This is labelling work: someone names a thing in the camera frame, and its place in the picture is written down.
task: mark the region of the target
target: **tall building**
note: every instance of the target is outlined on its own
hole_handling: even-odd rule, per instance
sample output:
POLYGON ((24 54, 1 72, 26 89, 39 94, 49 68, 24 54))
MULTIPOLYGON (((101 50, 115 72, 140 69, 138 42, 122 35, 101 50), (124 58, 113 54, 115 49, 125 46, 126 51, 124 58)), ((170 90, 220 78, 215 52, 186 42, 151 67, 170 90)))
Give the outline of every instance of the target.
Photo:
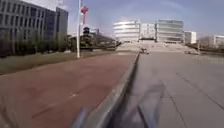
POLYGON ((155 39, 155 24, 141 23, 141 39, 155 39))
POLYGON ((183 21, 158 20, 156 21, 156 41, 158 43, 182 43, 183 21))
POLYGON ((62 41, 67 35, 67 21, 68 12, 60 8, 52 11, 21 0, 0 0, 1 35, 9 35, 12 42, 27 42, 34 36, 62 41))
POLYGON ((184 32, 184 43, 195 44, 197 42, 196 32, 184 32))
POLYGON ((140 21, 127 20, 114 23, 115 37, 121 42, 136 42, 140 39, 140 21))

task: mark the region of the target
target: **curb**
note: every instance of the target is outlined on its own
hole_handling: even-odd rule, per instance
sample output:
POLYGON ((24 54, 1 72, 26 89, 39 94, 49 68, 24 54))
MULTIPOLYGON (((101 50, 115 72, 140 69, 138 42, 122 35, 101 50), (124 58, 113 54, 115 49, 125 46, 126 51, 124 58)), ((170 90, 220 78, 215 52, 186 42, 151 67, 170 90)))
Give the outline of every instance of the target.
POLYGON ((139 53, 136 55, 134 63, 125 71, 117 86, 89 114, 84 122, 83 128, 105 128, 107 126, 113 113, 118 109, 118 106, 124 98, 128 85, 135 74, 139 55, 139 53))

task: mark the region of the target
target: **walkway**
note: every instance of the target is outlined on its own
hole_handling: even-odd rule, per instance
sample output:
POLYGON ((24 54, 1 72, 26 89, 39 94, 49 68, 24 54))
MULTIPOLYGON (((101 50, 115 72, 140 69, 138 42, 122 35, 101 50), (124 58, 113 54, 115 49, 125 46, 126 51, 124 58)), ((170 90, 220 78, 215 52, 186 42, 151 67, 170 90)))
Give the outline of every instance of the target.
POLYGON ((135 56, 116 53, 2 75, 0 114, 12 127, 69 128, 82 107, 90 112, 108 95, 135 56))
POLYGON ((158 113, 149 122, 159 128, 224 127, 224 59, 182 53, 141 55, 133 87, 113 128, 143 128, 137 106, 146 115, 157 99, 158 113), (162 98, 152 95, 163 92, 162 98))

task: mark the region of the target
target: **street light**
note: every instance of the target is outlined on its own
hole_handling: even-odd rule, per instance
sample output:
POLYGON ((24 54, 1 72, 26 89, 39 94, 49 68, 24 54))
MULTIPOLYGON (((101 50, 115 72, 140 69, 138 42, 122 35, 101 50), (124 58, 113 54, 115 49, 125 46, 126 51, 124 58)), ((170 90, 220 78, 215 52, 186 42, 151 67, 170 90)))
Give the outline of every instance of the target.
POLYGON ((198 55, 200 55, 200 44, 201 44, 201 39, 198 40, 198 55))
POLYGON ((78 23, 77 23, 77 58, 80 58, 80 14, 83 15, 83 25, 85 24, 86 20, 86 12, 88 11, 88 8, 86 6, 82 7, 82 0, 79 0, 79 11, 78 11, 78 23))

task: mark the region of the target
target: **sky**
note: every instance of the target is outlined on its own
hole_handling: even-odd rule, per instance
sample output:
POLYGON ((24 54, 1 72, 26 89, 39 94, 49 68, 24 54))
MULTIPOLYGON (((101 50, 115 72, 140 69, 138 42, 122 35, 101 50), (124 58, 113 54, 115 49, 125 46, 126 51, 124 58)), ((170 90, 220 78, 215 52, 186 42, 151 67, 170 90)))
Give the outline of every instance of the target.
MULTIPOLYGON (((55 9, 60 6, 69 12, 68 33, 75 35, 78 0, 24 0, 55 9)), ((140 19, 155 23, 158 19, 184 21, 185 31, 199 36, 224 35, 223 0, 83 0, 89 8, 86 26, 106 35, 113 35, 113 23, 124 19, 140 19)))

